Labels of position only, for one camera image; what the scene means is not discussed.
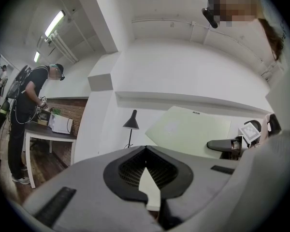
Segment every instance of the white device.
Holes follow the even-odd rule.
[[[48,126],[52,129],[53,132],[71,133],[73,119],[66,118],[57,114],[51,114],[49,118]]]

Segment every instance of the man's arm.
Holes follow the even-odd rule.
[[[42,102],[42,101],[40,100],[40,98],[36,95],[34,89],[35,89],[35,84],[34,84],[32,81],[30,81],[30,82],[27,84],[27,86],[26,86],[26,88],[25,88],[25,91],[26,91],[27,95],[29,96],[29,98],[30,98],[32,101],[34,101],[37,105],[44,107],[44,106],[43,106],[43,103],[44,103],[44,102]]]

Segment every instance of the brown hair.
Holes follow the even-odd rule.
[[[277,61],[279,60],[279,57],[281,55],[282,48],[283,48],[282,40],[279,37],[279,35],[276,33],[275,29],[270,26],[270,24],[267,22],[266,19],[258,18],[258,20],[260,21],[264,29],[267,40],[271,46],[272,53],[275,54],[274,59],[275,61]]]

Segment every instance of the wooden floor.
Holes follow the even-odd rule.
[[[7,120],[3,129],[0,131],[0,138],[2,135],[2,140],[0,144],[0,186],[3,193],[7,198],[22,204],[24,200],[32,193],[35,189],[32,189],[30,184],[22,185],[20,183],[15,183],[11,179],[11,172],[8,166],[8,142],[9,134],[8,129],[10,122]],[[25,154],[22,153],[22,159],[25,163]],[[58,160],[53,153],[49,153],[47,146],[35,146],[30,151],[30,159],[32,165],[33,179],[35,186],[38,188],[45,181],[51,179],[55,175],[59,174],[65,169],[65,165],[62,161]]]

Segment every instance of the black t-shirt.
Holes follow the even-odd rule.
[[[19,96],[17,98],[16,108],[17,112],[21,113],[34,113],[34,108],[36,103],[31,100],[26,92],[23,94],[22,91],[25,90],[27,84],[32,81],[35,85],[35,94],[39,96],[40,90],[48,78],[49,67],[41,66],[34,69],[29,76],[25,79],[23,85],[20,87]]]

